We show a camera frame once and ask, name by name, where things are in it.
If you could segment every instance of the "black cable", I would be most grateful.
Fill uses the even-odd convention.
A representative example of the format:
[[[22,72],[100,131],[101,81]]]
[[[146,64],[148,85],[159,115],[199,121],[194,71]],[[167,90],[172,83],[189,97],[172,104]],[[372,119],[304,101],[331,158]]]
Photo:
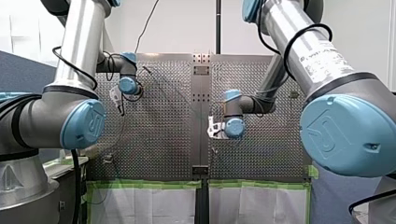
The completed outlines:
[[[307,31],[312,30],[313,28],[318,27],[318,28],[323,28],[329,33],[329,41],[332,41],[332,29],[326,24],[323,23],[316,23],[316,24],[311,24],[304,29],[301,29],[299,32],[297,32],[294,37],[289,41],[288,45],[285,48],[285,54],[283,55],[283,64],[285,66],[286,73],[288,73],[289,76],[291,76],[294,79],[293,74],[291,73],[289,69],[289,54],[291,51],[291,47],[293,46],[294,42],[303,34],[305,34]]]
[[[128,99],[128,98],[122,93],[121,96],[122,96],[122,98],[123,98],[124,100],[126,100],[126,101],[128,101],[128,102],[131,102],[131,103],[134,103],[134,102],[139,101],[140,98],[143,97],[143,94],[144,94],[145,89],[144,89],[143,85],[142,85],[139,81],[136,81],[136,82],[137,82],[137,85],[140,87],[140,93],[137,95],[137,98],[131,100],[131,99]]]
[[[106,53],[108,55],[107,70],[111,71],[110,72],[111,73],[111,77],[108,77],[108,73],[106,73],[106,80],[107,81],[111,81],[111,80],[113,80],[114,73],[115,73],[114,71],[116,70],[116,65],[115,65],[116,62],[114,61],[113,54],[110,54],[107,51],[103,51],[103,53]]]
[[[147,21],[146,21],[145,28],[143,29],[142,34],[140,34],[139,38],[137,38],[137,44],[136,44],[136,49],[134,50],[134,53],[137,53],[137,50],[139,49],[140,39],[141,39],[142,36],[145,34],[146,29],[148,28],[149,20],[151,19],[151,16],[152,16],[152,14],[154,13],[154,10],[155,10],[155,8],[156,8],[157,5],[158,5],[158,2],[160,2],[160,0],[157,0],[157,1],[155,2],[154,7],[152,8],[152,10],[151,10],[151,12],[150,12],[150,14],[149,14],[149,16],[148,16],[148,19],[147,19]]]
[[[96,90],[96,88],[98,87],[98,82],[96,81],[96,79],[91,76],[90,74],[82,71],[81,69],[77,68],[75,65],[73,65],[72,63],[68,62],[64,57],[62,57],[61,54],[59,54],[58,52],[56,52],[56,50],[60,49],[61,46],[53,48],[52,49],[52,53],[62,62],[64,62],[65,64],[67,64],[69,67],[73,68],[76,72],[78,72],[79,74],[84,75],[85,77],[87,77],[89,80],[91,80],[93,82],[93,90]]]
[[[269,50],[271,50],[273,53],[275,54],[280,54],[280,52],[277,49],[274,49],[273,47],[271,47],[270,45],[268,45],[264,38],[262,37],[262,4],[264,3],[263,0],[260,0],[260,9],[259,9],[259,24],[257,24],[257,31],[259,34],[259,39],[260,41],[264,44],[264,46],[266,48],[268,48]]]
[[[0,120],[2,120],[9,112],[11,112],[14,108],[16,108],[19,104],[25,103],[26,101],[32,101],[40,99],[41,95],[39,94],[26,94],[22,96],[18,96],[16,98],[12,98],[0,105]]]
[[[359,205],[362,205],[364,203],[370,203],[372,201],[376,201],[376,200],[379,200],[379,199],[383,199],[383,198],[387,198],[387,197],[395,196],[395,195],[396,195],[396,189],[390,190],[390,191],[387,191],[387,192],[384,192],[384,193],[380,193],[380,194],[377,194],[375,196],[371,196],[371,197],[365,198],[363,200],[360,200],[358,202],[355,202],[355,203],[351,204],[348,207],[349,214],[352,215],[353,210],[355,209],[355,207],[357,207]]]
[[[78,224],[79,207],[81,206],[81,170],[79,168],[77,150],[73,149],[71,151],[72,151],[73,164],[76,175],[76,194],[75,194],[76,199],[75,199],[75,209],[74,209],[72,223]]]

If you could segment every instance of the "silver robot arm segment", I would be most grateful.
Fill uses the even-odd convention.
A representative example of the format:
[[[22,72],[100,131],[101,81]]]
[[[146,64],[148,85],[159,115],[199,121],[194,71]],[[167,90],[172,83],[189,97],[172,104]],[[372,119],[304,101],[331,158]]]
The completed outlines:
[[[395,172],[396,98],[375,75],[350,66],[314,25],[323,1],[305,2],[309,5],[297,0],[244,2],[245,21],[258,23],[273,38],[306,95],[300,121],[305,150],[339,175],[374,177]],[[233,97],[242,99],[240,93]],[[231,133],[241,133],[240,124],[232,127]]]

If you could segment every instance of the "vertical metal pole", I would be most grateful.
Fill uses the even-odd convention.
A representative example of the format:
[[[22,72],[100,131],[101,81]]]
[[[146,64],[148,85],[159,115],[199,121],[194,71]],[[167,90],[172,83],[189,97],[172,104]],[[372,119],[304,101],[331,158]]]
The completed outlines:
[[[216,0],[216,54],[221,54],[221,0]]]

